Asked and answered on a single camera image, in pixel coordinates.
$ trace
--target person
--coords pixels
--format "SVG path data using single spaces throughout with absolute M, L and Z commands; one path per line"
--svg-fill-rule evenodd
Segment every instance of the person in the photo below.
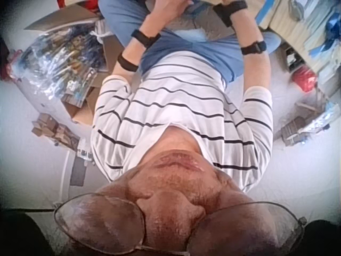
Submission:
M 244 3 L 224 0 L 221 10 L 230 12 L 236 35 L 186 41 L 166 26 L 189 4 L 156 0 L 149 13 L 137 0 L 99 1 L 125 47 L 103 81 L 91 136 L 95 161 L 111 183 L 55 214 L 62 230 L 86 249 L 109 255 L 276 255 L 279 238 L 292 232 L 278 235 L 269 208 L 297 222 L 286 209 L 245 194 L 271 157 L 269 53 L 280 38 L 262 34 Z M 247 51 L 252 45 L 257 52 Z M 132 92 L 138 66 L 142 83 Z M 245 93 L 237 109 L 224 90 L 243 73 Z

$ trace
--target lips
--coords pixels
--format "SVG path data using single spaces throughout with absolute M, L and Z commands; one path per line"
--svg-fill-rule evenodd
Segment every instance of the lips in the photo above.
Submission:
M 153 166 L 158 169 L 170 167 L 172 165 L 177 165 L 190 171 L 204 171 L 204 169 L 199 165 L 199 162 L 193 156 L 178 151 L 162 156 L 153 164 Z

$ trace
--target neck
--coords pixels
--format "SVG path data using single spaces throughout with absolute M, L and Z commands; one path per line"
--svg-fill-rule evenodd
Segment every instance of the neck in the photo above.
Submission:
M 199 144 L 191 134 L 181 128 L 170 126 L 155 145 L 145 153 L 139 164 L 144 164 L 156 155 L 169 150 L 186 150 L 201 154 Z

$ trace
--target eyeglasses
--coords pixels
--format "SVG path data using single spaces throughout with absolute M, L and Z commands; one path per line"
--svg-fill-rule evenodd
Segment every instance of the eyeglasses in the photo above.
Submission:
M 303 224 L 293 213 L 270 202 L 239 204 L 205 216 L 193 229 L 185 252 L 143 245 L 144 215 L 136 204 L 120 198 L 81 195 L 60 205 L 54 219 L 71 239 L 108 255 L 138 250 L 183 256 L 252 255 L 264 250 L 269 255 L 284 255 L 302 239 L 304 232 Z

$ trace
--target white t-shirt with black stripes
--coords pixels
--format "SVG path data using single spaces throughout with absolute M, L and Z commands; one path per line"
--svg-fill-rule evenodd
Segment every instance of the white t-shirt with black stripes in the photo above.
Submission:
M 161 59 L 142 77 L 136 93 L 123 77 L 107 77 L 91 136 L 100 170 L 109 180 L 118 178 L 175 125 L 192 134 L 203 156 L 248 191 L 270 160 L 272 97 L 263 87 L 251 87 L 237 109 L 224 87 L 212 64 L 192 52 Z

